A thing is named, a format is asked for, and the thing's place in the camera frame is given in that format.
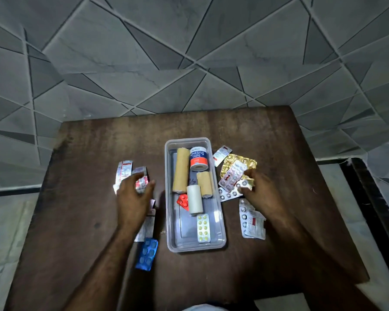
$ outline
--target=person's right arm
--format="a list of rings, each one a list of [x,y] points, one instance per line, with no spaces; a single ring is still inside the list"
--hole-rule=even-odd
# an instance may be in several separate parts
[[[254,179],[255,190],[242,188],[241,192],[270,221],[282,246],[290,252],[291,265],[310,308],[379,310],[288,211],[274,183],[255,169],[245,175]]]

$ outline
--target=person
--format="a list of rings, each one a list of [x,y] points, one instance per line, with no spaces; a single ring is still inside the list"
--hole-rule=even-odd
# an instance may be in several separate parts
[[[306,301],[314,310],[378,310],[355,285],[354,280],[325,253],[285,207],[274,183],[255,169],[245,175],[255,181],[253,191],[241,193],[274,227],[277,240],[290,253],[291,265]],[[118,226],[81,284],[68,299],[64,310],[106,310],[117,308],[127,257],[134,238],[145,220],[155,186],[150,181],[144,194],[135,191],[142,173],[122,181],[117,192]],[[191,310],[223,310],[209,305]]]

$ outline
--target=plastic container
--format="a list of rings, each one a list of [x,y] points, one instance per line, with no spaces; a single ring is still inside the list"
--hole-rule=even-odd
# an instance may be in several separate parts
[[[191,216],[187,210],[179,206],[177,204],[179,194],[172,192],[177,149],[180,147],[191,149],[195,146],[202,146],[207,149],[208,171],[210,171],[211,175],[213,196],[202,199],[203,211],[209,215],[211,237],[209,243],[199,243],[197,241],[197,217]],[[212,146],[209,139],[183,138],[167,141],[164,146],[164,158],[166,174],[167,247],[174,253],[222,248],[226,244],[226,232],[223,223],[222,206],[219,199]],[[196,174],[197,172],[189,170],[188,184],[197,184]]]

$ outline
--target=forearm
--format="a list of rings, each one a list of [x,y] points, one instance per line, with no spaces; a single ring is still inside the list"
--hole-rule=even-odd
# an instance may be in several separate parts
[[[293,257],[293,268],[310,308],[378,310],[300,222],[284,206],[278,209],[280,212],[269,214],[268,219]]]
[[[117,229],[64,310],[115,310],[136,232]]]

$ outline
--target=brown table top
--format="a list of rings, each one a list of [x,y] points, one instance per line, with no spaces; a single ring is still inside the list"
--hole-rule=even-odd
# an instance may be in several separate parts
[[[65,122],[58,135],[35,215],[7,301],[8,310],[58,310],[107,244],[116,227],[112,188],[121,160],[147,166],[157,181],[154,237],[159,248],[150,272],[132,268],[125,301],[179,310],[299,292],[279,251],[267,239],[244,239],[239,200],[222,203],[226,246],[174,254],[167,248],[164,145],[170,139],[208,137],[254,158],[280,188],[291,212],[354,279],[367,272],[289,107],[202,111]]]

